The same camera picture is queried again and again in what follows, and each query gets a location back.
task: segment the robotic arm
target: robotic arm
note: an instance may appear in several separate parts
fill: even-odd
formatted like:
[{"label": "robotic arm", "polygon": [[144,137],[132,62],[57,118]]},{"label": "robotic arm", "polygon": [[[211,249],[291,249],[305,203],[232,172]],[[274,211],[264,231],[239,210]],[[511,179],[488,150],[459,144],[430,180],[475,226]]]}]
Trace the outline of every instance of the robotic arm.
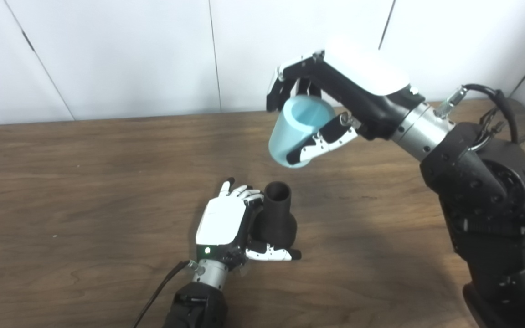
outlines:
[{"label": "robotic arm", "polygon": [[[349,111],[327,123],[287,155],[296,164],[323,155],[358,135],[391,139],[420,162],[423,179],[439,195],[454,251],[472,282],[464,299],[481,328],[525,328],[525,152],[504,94],[480,85],[460,87],[438,108],[411,87],[407,76],[345,44],[281,65],[267,95],[267,111],[281,110],[292,89],[325,91]],[[454,124],[450,111],[468,91],[496,105],[479,124]],[[503,123],[510,141],[494,138]]]}]

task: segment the silver cylinder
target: silver cylinder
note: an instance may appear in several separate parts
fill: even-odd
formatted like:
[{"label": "silver cylinder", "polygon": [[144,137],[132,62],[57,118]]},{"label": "silver cylinder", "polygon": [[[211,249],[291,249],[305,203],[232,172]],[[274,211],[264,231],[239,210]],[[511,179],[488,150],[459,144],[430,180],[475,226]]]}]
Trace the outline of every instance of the silver cylinder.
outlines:
[{"label": "silver cylinder", "polygon": [[406,116],[391,139],[421,162],[453,127],[453,122],[439,118],[435,108],[423,102]]},{"label": "silver cylinder", "polygon": [[192,282],[201,282],[221,290],[226,282],[228,266],[215,260],[200,260],[198,264],[200,269],[194,274]]}]

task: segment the wood grain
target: wood grain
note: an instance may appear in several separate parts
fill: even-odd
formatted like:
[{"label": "wood grain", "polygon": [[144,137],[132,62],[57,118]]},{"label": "wood grain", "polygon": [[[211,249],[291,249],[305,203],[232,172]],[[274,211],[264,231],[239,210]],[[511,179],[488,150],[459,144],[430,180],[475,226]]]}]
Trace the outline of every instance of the wood grain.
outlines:
[{"label": "wood grain", "polygon": [[[488,108],[463,102],[455,120]],[[304,259],[233,274],[228,328],[475,327],[466,265],[416,160],[358,139],[286,169],[267,150],[276,117],[0,126],[0,328],[129,327],[169,269],[194,256],[198,220],[229,176],[289,183]],[[190,277],[167,285],[142,327],[161,326]]]}]

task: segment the blue cup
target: blue cup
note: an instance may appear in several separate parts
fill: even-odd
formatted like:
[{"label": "blue cup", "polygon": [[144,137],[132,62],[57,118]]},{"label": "blue cup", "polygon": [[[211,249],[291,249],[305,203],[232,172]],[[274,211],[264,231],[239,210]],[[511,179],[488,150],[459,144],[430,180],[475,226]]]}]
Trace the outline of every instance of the blue cup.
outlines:
[{"label": "blue cup", "polygon": [[335,118],[334,109],[323,99],[298,95],[289,98],[283,106],[268,141],[271,157],[287,168],[301,168],[308,160],[291,165],[287,154],[300,147],[308,137]]}]

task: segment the black cable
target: black cable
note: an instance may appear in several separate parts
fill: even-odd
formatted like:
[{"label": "black cable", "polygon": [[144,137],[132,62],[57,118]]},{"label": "black cable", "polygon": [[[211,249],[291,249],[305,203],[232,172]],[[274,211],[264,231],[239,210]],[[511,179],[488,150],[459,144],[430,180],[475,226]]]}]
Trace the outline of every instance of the black cable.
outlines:
[{"label": "black cable", "polygon": [[514,112],[508,100],[506,99],[504,92],[479,84],[466,84],[463,87],[467,90],[485,93],[492,100],[492,102],[494,102],[496,107],[502,112],[502,114],[504,114],[506,121],[508,121],[508,125],[510,126],[510,139],[513,143],[519,144],[516,116],[514,115]]},{"label": "black cable", "polygon": [[147,312],[147,310],[149,310],[149,307],[151,307],[151,305],[153,304],[153,302],[155,301],[155,299],[157,298],[157,296],[159,296],[159,293],[161,293],[163,287],[165,287],[165,284],[167,284],[167,282],[169,282],[169,280],[171,280],[173,278],[173,276],[175,276],[175,274],[177,274],[178,272],[180,272],[181,270],[183,270],[183,268],[185,268],[186,266],[188,266],[188,264],[190,263],[190,261],[181,261],[177,264],[177,266],[175,266],[166,276],[165,278],[163,279],[163,281],[161,282],[161,284],[159,284],[158,288],[156,289],[156,291],[154,292],[153,295],[151,295],[151,298],[149,299],[149,301],[147,302],[147,304],[145,304],[145,306],[143,307],[143,309],[141,310],[141,313],[139,313],[139,316],[137,316],[137,319],[135,320],[135,322],[133,323],[133,328],[137,328],[137,326],[139,325],[139,323],[141,322],[141,319],[143,319],[143,316],[145,315],[145,313]]}]

